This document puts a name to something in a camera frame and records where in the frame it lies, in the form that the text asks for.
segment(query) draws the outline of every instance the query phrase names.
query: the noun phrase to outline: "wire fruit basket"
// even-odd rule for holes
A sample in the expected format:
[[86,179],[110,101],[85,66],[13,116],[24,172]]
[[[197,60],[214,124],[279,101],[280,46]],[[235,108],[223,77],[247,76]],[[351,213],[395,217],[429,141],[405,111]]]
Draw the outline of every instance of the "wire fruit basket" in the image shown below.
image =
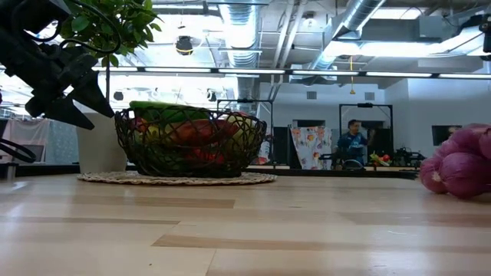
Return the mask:
[[120,146],[146,176],[229,178],[257,158],[266,122],[244,113],[169,106],[116,112]]

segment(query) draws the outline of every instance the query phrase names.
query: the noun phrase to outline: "yellow pendant cord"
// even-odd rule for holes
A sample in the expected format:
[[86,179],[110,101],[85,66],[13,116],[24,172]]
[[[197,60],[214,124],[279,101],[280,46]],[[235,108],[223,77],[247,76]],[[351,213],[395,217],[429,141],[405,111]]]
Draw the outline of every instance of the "yellow pendant cord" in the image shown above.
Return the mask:
[[[353,70],[353,56],[350,56],[350,69]],[[356,92],[354,92],[354,77],[351,76],[351,91],[350,94],[354,95]]]

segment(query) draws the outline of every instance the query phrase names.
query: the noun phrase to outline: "round placemat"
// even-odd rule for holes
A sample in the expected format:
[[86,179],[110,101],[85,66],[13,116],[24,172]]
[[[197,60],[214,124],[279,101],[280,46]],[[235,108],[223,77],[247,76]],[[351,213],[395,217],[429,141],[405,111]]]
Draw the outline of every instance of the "round placemat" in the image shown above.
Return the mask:
[[78,176],[79,180],[88,182],[104,182],[113,184],[133,184],[133,185],[152,185],[152,186],[211,186],[211,185],[250,185],[273,182],[276,176],[243,172],[241,176],[225,179],[213,178],[191,178],[191,177],[157,177],[143,176],[138,172],[99,172],[84,173]]

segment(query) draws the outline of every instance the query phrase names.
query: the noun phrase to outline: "white planter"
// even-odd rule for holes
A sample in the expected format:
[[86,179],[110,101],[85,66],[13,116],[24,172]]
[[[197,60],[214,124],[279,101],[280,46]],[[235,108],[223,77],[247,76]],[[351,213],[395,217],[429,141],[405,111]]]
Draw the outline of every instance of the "white planter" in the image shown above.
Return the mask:
[[81,173],[123,172],[127,166],[127,157],[117,142],[114,118],[107,118],[99,113],[84,115],[95,128],[77,128]]

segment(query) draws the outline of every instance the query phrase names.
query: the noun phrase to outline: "wooden table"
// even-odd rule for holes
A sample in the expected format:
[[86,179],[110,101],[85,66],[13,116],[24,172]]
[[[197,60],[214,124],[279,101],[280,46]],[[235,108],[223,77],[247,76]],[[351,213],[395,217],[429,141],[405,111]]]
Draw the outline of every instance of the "wooden table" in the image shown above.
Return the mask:
[[0,183],[1,276],[490,276],[491,198],[401,179]]

